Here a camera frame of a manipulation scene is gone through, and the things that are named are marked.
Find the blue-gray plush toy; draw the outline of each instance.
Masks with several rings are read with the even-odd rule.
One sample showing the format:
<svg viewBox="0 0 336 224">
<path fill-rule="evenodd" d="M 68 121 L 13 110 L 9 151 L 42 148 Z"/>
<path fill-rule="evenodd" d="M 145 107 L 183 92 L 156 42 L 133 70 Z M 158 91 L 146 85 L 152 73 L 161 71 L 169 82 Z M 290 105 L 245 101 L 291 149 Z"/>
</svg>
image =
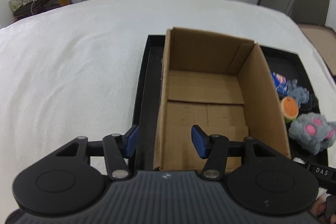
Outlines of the blue-gray plush toy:
<svg viewBox="0 0 336 224">
<path fill-rule="evenodd" d="M 336 122 L 327 122 L 323 115 L 313 112 L 302 114 L 292 122 L 288 136 L 316 155 L 334 144 Z"/>
</svg>

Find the pink paw pad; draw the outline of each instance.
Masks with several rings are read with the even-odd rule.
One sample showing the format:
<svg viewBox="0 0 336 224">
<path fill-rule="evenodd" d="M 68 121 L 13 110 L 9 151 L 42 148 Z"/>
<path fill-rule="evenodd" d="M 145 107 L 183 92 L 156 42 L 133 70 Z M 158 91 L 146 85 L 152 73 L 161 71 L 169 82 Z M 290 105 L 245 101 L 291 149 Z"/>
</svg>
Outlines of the pink paw pad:
<svg viewBox="0 0 336 224">
<path fill-rule="evenodd" d="M 314 118 L 314 119 L 313 119 L 313 122 L 314 122 L 314 124 L 316 124 L 316 125 L 318 125 L 318 126 L 321 126 L 321 125 L 322 125 L 322 122 L 321 122 L 319 119 Z"/>
<path fill-rule="evenodd" d="M 333 129 L 332 131 L 329 131 L 329 133 L 327 134 L 327 136 L 325 138 L 330 139 L 335 133 L 336 133 L 336 130 Z"/>
<path fill-rule="evenodd" d="M 314 136 L 316 134 L 316 128 L 311 124 L 307 125 L 305 127 L 305 129 L 306 129 L 308 135 L 310 135 L 310 136 Z"/>
</svg>

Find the blue package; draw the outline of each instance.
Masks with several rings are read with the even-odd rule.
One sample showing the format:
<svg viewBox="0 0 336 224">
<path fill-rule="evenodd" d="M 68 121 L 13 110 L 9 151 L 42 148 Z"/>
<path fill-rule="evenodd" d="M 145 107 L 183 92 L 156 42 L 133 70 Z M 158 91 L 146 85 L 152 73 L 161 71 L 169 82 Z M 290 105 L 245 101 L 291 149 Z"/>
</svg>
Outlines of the blue package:
<svg viewBox="0 0 336 224">
<path fill-rule="evenodd" d="M 275 72 L 272 72 L 272 78 L 273 78 L 276 91 L 279 94 L 282 94 L 283 96 L 287 96 L 288 91 L 287 91 L 287 86 L 286 86 L 286 82 L 287 82 L 286 78 Z"/>
</svg>

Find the white tablecloth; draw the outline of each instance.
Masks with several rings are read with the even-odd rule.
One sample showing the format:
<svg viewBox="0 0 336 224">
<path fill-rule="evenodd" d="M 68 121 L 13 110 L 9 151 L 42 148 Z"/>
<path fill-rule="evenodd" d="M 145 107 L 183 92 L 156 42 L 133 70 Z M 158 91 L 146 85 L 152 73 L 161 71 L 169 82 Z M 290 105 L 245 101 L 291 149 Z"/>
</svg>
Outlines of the white tablecloth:
<svg viewBox="0 0 336 224">
<path fill-rule="evenodd" d="M 129 129 L 147 35 L 173 26 L 298 53 L 322 114 L 336 121 L 335 83 L 282 13 L 227 0 L 90 0 L 52 10 L 0 30 L 0 223 L 17 208 L 11 184 L 22 169 L 76 136 Z M 334 148 L 329 162 L 336 167 Z"/>
</svg>

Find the brown cardboard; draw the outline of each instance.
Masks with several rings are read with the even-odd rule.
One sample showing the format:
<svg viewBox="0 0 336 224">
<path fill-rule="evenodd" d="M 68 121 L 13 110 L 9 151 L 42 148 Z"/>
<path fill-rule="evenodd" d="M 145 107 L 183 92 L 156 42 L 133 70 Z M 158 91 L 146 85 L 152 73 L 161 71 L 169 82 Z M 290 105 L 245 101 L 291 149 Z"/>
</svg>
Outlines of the brown cardboard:
<svg viewBox="0 0 336 224">
<path fill-rule="evenodd" d="M 231 141 L 254 136 L 290 157 L 287 131 L 266 60 L 253 41 L 173 28 L 167 31 L 154 168 L 201 170 L 191 126 Z M 240 165 L 229 158 L 226 171 Z"/>
<path fill-rule="evenodd" d="M 336 34 L 332 29 L 316 25 L 299 25 L 302 32 L 313 43 L 329 67 L 331 74 L 336 75 Z"/>
</svg>

